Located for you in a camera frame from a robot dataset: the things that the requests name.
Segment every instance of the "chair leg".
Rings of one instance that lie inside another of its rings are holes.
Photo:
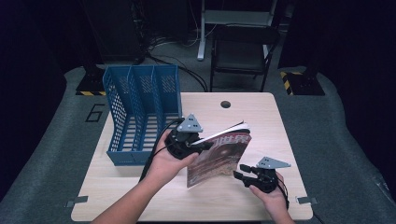
[[[264,73],[264,76],[262,76],[262,86],[260,87],[260,91],[264,91],[264,85],[266,79],[267,79],[267,73]]]
[[[210,83],[209,83],[209,92],[212,92],[212,87],[213,87],[213,76],[215,75],[215,71],[213,71],[213,68],[210,69]]]

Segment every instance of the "human hand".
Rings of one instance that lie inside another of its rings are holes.
[[[283,176],[278,172],[276,172],[276,175],[280,180],[278,181],[279,187],[285,190],[285,186],[283,185]],[[285,197],[279,187],[271,193],[264,193],[253,185],[249,186],[251,192],[262,200],[265,209],[268,211],[275,223],[294,223],[286,207]]]
[[[198,153],[193,153],[183,160],[179,160],[172,156],[165,147],[165,139],[169,133],[170,130],[165,131],[158,141],[156,148],[156,153],[158,153],[154,156],[145,177],[152,178],[156,183],[159,183],[161,187],[171,181],[182,168],[190,165],[199,156]]]

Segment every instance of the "wrist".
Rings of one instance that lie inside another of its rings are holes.
[[[146,177],[141,181],[141,183],[147,185],[151,189],[158,191],[167,184],[167,181],[165,181],[164,179],[158,176],[146,175]]]
[[[278,213],[270,214],[272,220],[276,224],[291,224],[294,223],[288,211],[281,211]]]

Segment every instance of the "gray gripper mount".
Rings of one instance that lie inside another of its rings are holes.
[[[269,157],[262,158],[259,161],[259,163],[257,163],[256,166],[259,168],[264,168],[264,169],[277,169],[277,168],[291,167],[291,165],[289,163],[286,163],[283,161],[277,161],[277,160],[269,158]]]
[[[177,131],[181,133],[201,133],[204,129],[198,123],[193,114],[189,114],[181,124],[177,126]]]

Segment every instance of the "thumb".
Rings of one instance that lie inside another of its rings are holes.
[[[192,164],[198,158],[198,156],[199,156],[198,152],[194,152],[190,156],[184,158],[183,159],[184,166],[188,166]]]
[[[249,189],[254,195],[256,195],[258,198],[260,198],[262,200],[264,200],[265,197],[267,196],[264,192],[262,192],[259,188],[257,188],[254,185],[250,185]]]

